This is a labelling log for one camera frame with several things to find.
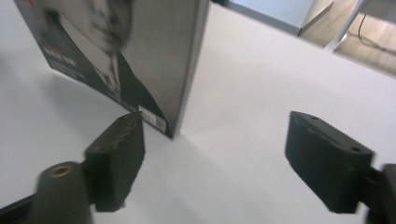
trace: table leg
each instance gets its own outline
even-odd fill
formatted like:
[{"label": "table leg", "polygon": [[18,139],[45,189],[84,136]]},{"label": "table leg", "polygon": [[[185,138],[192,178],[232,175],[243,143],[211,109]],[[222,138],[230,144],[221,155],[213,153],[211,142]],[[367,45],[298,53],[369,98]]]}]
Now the table leg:
[{"label": "table leg", "polygon": [[333,52],[335,49],[338,48],[338,46],[340,46],[341,42],[346,37],[346,33],[347,30],[349,29],[349,26],[356,19],[359,12],[364,7],[364,4],[367,3],[367,1],[368,0],[359,0],[358,4],[355,6],[355,8],[352,11],[352,14],[349,16],[348,20],[346,21],[346,24],[344,25],[343,29],[340,31],[340,33],[338,33],[338,36],[326,46],[325,50],[329,52]]}]

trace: book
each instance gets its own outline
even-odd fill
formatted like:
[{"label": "book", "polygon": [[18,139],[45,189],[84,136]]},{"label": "book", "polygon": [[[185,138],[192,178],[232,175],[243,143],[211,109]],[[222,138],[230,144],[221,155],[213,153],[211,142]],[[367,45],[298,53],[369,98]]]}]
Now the book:
[{"label": "book", "polygon": [[49,66],[173,138],[209,0],[15,0]]}]

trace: man's suit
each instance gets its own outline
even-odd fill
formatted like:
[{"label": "man's suit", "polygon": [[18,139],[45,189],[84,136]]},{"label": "man's suit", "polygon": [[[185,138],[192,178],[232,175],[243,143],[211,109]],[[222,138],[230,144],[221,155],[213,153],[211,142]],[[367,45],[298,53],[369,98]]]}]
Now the man's suit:
[{"label": "man's suit", "polygon": [[[50,13],[48,15],[48,21],[49,29],[41,34],[41,43],[39,43],[39,46],[46,56],[49,66],[113,98],[111,91],[109,91],[105,82],[99,77],[90,61],[82,54],[60,24],[58,14]],[[139,109],[139,106],[143,106],[152,114],[159,117],[156,119],[157,121],[154,121],[156,123],[148,123],[157,126],[157,128],[162,127],[159,129],[163,129],[166,135],[172,137],[163,112],[157,106],[149,91],[136,78],[121,53],[119,52],[116,56],[121,90],[121,102],[118,103],[131,111],[136,111]]]}]

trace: wooden floor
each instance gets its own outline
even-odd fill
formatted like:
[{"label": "wooden floor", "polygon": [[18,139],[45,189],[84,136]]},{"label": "wooden floor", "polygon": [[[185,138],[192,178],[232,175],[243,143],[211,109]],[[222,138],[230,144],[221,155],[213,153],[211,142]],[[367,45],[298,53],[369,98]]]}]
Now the wooden floor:
[{"label": "wooden floor", "polygon": [[[341,30],[356,3],[357,0],[334,0],[332,9],[303,32],[300,38],[324,48]],[[363,14],[356,18],[349,29],[350,32],[358,33],[362,18]],[[396,25],[393,23],[367,16],[361,27],[361,35],[374,40],[383,47],[396,50]],[[396,77],[396,55],[367,47],[357,37],[348,35],[334,53]]]}]

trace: book cover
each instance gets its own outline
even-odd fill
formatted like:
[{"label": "book cover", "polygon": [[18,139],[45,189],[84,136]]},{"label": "book cover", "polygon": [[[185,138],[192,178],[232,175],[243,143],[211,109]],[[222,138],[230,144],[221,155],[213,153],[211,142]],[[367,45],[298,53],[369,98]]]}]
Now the book cover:
[{"label": "book cover", "polygon": [[172,138],[199,55],[208,0],[15,0],[49,66]]}]

